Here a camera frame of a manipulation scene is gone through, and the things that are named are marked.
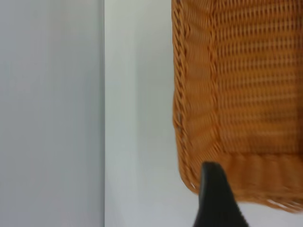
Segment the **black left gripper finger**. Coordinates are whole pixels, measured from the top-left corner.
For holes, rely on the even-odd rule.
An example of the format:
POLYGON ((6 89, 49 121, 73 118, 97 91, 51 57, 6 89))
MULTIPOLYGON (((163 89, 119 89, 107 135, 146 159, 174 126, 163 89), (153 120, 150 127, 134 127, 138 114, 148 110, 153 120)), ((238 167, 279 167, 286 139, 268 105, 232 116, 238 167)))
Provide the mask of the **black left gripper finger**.
POLYGON ((198 198, 199 208, 193 226, 248 226, 220 164, 216 162, 202 164, 198 198))

